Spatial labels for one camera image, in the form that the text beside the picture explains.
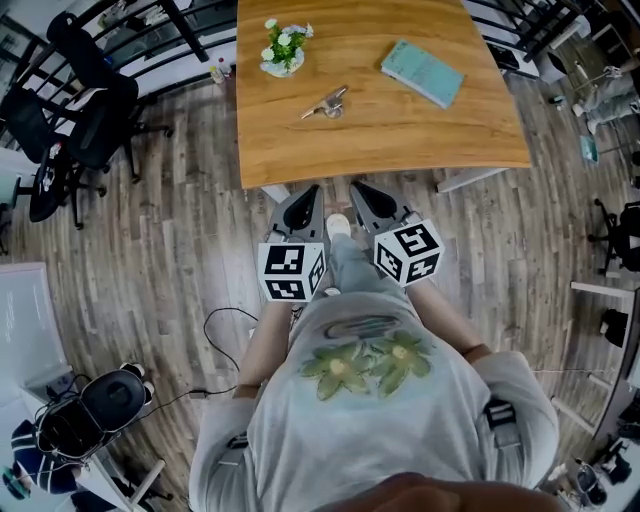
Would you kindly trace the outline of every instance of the white vase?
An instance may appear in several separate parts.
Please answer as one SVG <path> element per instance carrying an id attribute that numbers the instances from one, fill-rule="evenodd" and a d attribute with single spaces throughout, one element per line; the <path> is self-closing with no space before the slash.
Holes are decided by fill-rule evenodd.
<path id="1" fill-rule="evenodd" d="M 286 78 L 288 76 L 293 75 L 299 68 L 304 64 L 304 52 L 302 48 L 296 49 L 296 56 L 291 62 L 289 69 L 284 65 L 284 62 L 278 62 L 277 64 L 274 62 L 263 62 L 260 64 L 260 69 L 262 71 L 266 71 L 272 76 L 276 78 Z"/>

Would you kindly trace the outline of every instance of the gray pants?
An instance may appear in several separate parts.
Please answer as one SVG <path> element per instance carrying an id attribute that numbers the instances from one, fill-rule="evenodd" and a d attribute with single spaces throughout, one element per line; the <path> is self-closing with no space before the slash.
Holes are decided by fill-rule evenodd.
<path id="1" fill-rule="evenodd" d="M 341 293 L 386 293 L 408 301 L 404 290 L 393 279 L 388 276 L 380 279 L 378 271 L 369 263 L 356 241 L 347 235 L 333 237 L 329 264 L 336 288 Z"/>
<path id="2" fill-rule="evenodd" d="M 580 102 L 589 120 L 596 124 L 638 113 L 638 93 L 630 73 L 609 79 Z"/>

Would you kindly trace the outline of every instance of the book cover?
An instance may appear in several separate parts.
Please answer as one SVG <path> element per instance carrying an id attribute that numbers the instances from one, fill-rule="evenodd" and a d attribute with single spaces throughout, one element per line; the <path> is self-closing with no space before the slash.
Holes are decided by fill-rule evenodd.
<path id="1" fill-rule="evenodd" d="M 403 40 L 382 62 L 382 72 L 445 109 L 453 103 L 464 80 L 464 75 L 451 66 Z"/>

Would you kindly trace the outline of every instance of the floral print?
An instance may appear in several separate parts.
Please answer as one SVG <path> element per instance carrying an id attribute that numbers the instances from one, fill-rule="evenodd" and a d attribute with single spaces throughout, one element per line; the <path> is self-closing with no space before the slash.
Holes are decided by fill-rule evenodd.
<path id="1" fill-rule="evenodd" d="M 371 350 L 374 355 L 367 355 Z M 406 331 L 395 331 L 370 344 L 330 345 L 313 352 L 314 359 L 305 362 L 300 375 L 318 379 L 317 396 L 325 401 L 341 388 L 351 393 L 370 394 L 366 377 L 379 378 L 378 395 L 386 398 L 405 381 L 409 373 L 423 379 L 431 372 L 429 351 L 420 338 Z"/>

